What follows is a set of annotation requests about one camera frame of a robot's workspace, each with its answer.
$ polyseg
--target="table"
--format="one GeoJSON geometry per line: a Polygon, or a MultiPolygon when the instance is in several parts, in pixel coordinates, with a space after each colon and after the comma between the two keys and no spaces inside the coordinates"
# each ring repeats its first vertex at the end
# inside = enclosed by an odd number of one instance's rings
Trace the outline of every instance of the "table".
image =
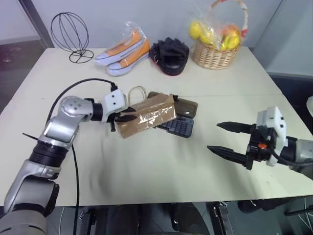
{"type": "MultiPolygon", "coordinates": [[[[101,49],[93,49],[95,54],[101,49]]],[[[109,77],[92,61],[76,65],[60,49],[47,49],[0,115],[4,201],[24,159],[38,136],[55,97],[75,81],[98,77],[116,82],[123,92],[142,85],[148,91],[174,93],[198,103],[191,138],[151,129],[127,139],[111,133],[108,124],[82,123],[74,141],[79,167],[81,205],[246,200],[313,194],[313,181],[284,165],[255,162],[252,171],[211,153],[207,145],[222,145],[245,153],[249,135],[227,132],[223,121],[255,123],[257,112],[277,105],[288,124],[287,134],[313,140],[312,135],[281,91],[248,48],[241,48],[234,64],[222,71],[205,70],[189,60],[177,77],[162,74],[145,60],[122,77],[109,77]]],[[[101,99],[109,86],[90,82],[68,92],[101,99]]],[[[72,152],[56,180],[57,206],[75,205],[72,152]]]]}

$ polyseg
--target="black keyboard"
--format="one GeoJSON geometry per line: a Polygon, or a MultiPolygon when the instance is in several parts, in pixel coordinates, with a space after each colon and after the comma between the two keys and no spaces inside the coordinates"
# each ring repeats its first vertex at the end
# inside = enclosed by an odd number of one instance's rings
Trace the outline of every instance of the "black keyboard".
{"type": "Polygon", "coordinates": [[[159,125],[159,128],[167,130],[168,133],[189,138],[192,133],[194,121],[191,118],[178,116],[172,121],[165,122],[159,125]]]}

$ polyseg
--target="bag handle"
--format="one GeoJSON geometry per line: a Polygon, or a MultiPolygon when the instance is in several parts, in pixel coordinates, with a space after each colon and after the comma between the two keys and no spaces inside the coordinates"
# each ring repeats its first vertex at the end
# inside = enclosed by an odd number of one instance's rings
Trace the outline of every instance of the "bag handle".
{"type": "MultiPolygon", "coordinates": [[[[224,2],[226,0],[216,0],[212,5],[211,5],[211,9],[213,9],[214,7],[216,7],[218,4],[224,2]]],[[[246,6],[246,4],[244,4],[244,2],[242,2],[241,0],[235,0],[241,7],[241,9],[244,11],[244,25],[241,29],[241,37],[244,38],[246,36],[246,33],[248,32],[248,8],[246,6]]]]}
{"type": "Polygon", "coordinates": [[[143,100],[147,99],[147,92],[146,89],[142,86],[136,86],[131,88],[131,90],[128,92],[128,105],[131,105],[131,92],[134,91],[135,89],[140,89],[141,90],[141,94],[143,97],[143,100]]]}

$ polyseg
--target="sneaker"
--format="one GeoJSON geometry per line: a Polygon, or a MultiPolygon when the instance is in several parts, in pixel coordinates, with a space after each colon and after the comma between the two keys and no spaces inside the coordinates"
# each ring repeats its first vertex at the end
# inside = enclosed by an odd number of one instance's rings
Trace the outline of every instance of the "sneaker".
{"type": "Polygon", "coordinates": [[[121,76],[128,73],[132,68],[149,56],[149,41],[146,39],[134,52],[119,62],[107,66],[107,73],[111,76],[121,76]]]}
{"type": "Polygon", "coordinates": [[[108,65],[120,61],[136,50],[143,41],[140,33],[137,30],[134,30],[127,39],[98,55],[95,61],[99,65],[108,65]]]}

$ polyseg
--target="wicker basket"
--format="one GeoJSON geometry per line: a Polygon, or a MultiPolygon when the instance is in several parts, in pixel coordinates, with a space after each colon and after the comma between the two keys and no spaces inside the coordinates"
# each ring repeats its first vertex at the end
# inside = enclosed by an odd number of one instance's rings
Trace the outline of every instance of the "wicker basket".
{"type": "MultiPolygon", "coordinates": [[[[216,5],[225,0],[217,0],[211,5],[213,9],[216,5]]],[[[246,5],[241,0],[236,0],[244,11],[245,21],[241,30],[241,37],[247,33],[248,11],[246,5]]],[[[240,45],[233,50],[217,50],[212,45],[205,44],[200,40],[195,42],[194,52],[191,58],[201,67],[211,70],[222,70],[226,68],[235,58],[240,45]]]]}

